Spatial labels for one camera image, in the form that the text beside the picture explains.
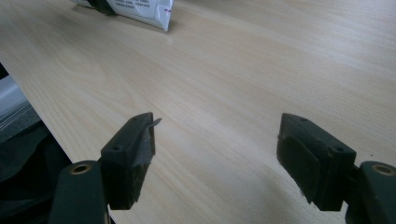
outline screw hole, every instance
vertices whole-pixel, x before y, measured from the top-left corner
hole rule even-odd
[[[388,166],[375,164],[372,167],[375,171],[377,171],[381,175],[389,175],[389,176],[396,175],[396,172],[393,169],[389,168]]]
[[[89,164],[81,164],[75,168],[73,168],[70,173],[72,175],[81,175],[91,170],[91,166]]]
[[[113,150],[120,151],[120,150],[122,150],[122,146],[114,146]]]

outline wooden table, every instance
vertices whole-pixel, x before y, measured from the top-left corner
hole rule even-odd
[[[276,160],[281,114],[396,165],[396,2],[176,0],[170,32],[67,0],[0,2],[0,62],[73,161],[152,111],[119,223],[343,223]]]

